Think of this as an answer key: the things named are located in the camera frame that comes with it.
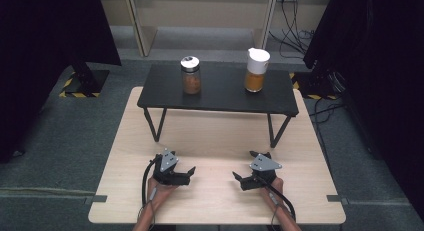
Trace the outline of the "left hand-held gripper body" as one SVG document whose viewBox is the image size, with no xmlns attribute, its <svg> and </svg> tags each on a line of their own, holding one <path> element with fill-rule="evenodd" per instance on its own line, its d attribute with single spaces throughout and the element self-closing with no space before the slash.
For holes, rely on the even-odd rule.
<svg viewBox="0 0 424 231">
<path fill-rule="evenodd" d="M 163 185 L 181 186 L 188 185 L 190 178 L 186 173 L 174 171 L 179 159 L 174 151 L 164 150 L 161 163 L 155 163 L 153 178 Z"/>
</svg>

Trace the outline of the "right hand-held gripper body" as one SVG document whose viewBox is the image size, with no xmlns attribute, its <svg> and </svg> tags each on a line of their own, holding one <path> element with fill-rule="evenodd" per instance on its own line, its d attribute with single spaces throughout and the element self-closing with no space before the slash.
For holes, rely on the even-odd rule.
<svg viewBox="0 0 424 231">
<path fill-rule="evenodd" d="M 251 175 L 239 179 L 243 191 L 269 187 L 277 177 L 276 170 L 281 169 L 282 165 L 273 161 L 269 154 L 258 154 L 249 167 Z"/>
</svg>

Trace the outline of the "black metal rack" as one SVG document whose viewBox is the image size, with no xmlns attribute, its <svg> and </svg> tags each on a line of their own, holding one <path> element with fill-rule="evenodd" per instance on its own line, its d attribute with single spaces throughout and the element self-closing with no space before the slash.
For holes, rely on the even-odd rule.
<svg viewBox="0 0 424 231">
<path fill-rule="evenodd" d="M 224 111 L 284 115 L 278 130 L 268 126 L 270 146 L 274 148 L 291 118 L 299 114 L 293 86 L 286 71 L 269 70 L 261 91 L 244 88 L 245 70 L 234 67 L 203 65 L 200 67 L 201 90 L 198 94 L 183 92 L 181 68 L 175 64 L 154 64 L 145 80 L 137 105 L 144 110 L 153 139 L 160 140 L 163 125 L 155 125 L 149 110 L 160 108 L 202 111 Z"/>
</svg>

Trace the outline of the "yellow spice jar white lid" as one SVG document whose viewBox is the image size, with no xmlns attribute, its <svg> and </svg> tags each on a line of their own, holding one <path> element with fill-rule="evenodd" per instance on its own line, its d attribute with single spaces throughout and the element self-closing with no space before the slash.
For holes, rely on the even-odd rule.
<svg viewBox="0 0 424 231">
<path fill-rule="evenodd" d="M 270 54 L 266 50 L 258 48 L 248 49 L 244 82 L 244 87 L 247 91 L 256 93 L 262 90 L 269 60 Z"/>
</svg>

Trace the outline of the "brown spice jar silver lid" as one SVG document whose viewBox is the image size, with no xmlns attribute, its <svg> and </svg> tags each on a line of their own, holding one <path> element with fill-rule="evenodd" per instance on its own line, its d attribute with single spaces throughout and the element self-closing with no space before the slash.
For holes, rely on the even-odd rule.
<svg viewBox="0 0 424 231">
<path fill-rule="evenodd" d="M 186 56 L 180 61 L 183 91 L 197 94 L 201 90 L 200 61 L 197 57 Z"/>
</svg>

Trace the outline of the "person's right hand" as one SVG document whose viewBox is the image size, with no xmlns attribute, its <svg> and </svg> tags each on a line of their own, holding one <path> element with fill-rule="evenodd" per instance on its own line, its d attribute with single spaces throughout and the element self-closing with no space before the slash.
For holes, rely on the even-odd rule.
<svg viewBox="0 0 424 231">
<path fill-rule="evenodd" d="M 283 193 L 283 184 L 284 181 L 281 178 L 276 178 L 272 182 L 272 187 L 277 190 L 280 194 Z M 260 195 L 263 198 L 264 202 L 271 208 L 274 208 L 277 204 L 282 204 L 283 199 L 273 192 L 271 189 L 264 187 L 260 189 Z"/>
</svg>

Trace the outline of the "person's left hand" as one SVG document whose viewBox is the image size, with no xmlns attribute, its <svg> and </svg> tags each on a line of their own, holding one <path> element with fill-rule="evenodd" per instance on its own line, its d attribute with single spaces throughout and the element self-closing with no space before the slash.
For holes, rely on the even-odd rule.
<svg viewBox="0 0 424 231">
<path fill-rule="evenodd" d="M 163 185 L 154 178 L 149 178 L 147 197 L 153 209 L 157 210 L 176 189 L 177 186 Z"/>
</svg>

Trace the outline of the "grey tape strip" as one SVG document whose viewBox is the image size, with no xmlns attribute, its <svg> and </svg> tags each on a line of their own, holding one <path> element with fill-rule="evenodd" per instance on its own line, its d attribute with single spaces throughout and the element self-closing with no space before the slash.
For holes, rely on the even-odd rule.
<svg viewBox="0 0 424 231">
<path fill-rule="evenodd" d="M 342 205 L 349 205 L 349 200 L 347 198 L 341 197 L 340 195 L 326 195 L 328 202 L 337 202 Z"/>
<path fill-rule="evenodd" d="M 84 203 L 86 205 L 91 205 L 94 202 L 100 202 L 100 203 L 104 203 L 107 201 L 107 196 L 106 195 L 94 195 L 94 196 L 88 196 Z"/>
</svg>

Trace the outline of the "black curtain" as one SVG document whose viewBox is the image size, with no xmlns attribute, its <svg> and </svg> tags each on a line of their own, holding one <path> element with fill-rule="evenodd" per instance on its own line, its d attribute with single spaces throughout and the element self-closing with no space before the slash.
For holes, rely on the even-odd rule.
<svg viewBox="0 0 424 231">
<path fill-rule="evenodd" d="M 338 72 L 372 151 L 424 221 L 424 0 L 329 0 L 304 57 Z"/>
<path fill-rule="evenodd" d="M 0 0 L 0 163 L 63 70 L 87 62 L 121 63 L 101 0 Z"/>
</svg>

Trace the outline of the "beige furniture frame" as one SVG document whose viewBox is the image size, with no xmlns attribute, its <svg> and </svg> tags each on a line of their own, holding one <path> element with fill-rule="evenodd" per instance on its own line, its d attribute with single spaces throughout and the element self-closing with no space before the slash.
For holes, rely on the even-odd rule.
<svg viewBox="0 0 424 231">
<path fill-rule="evenodd" d="M 248 29 L 264 48 L 276 0 L 126 0 L 143 56 L 160 27 Z"/>
</svg>

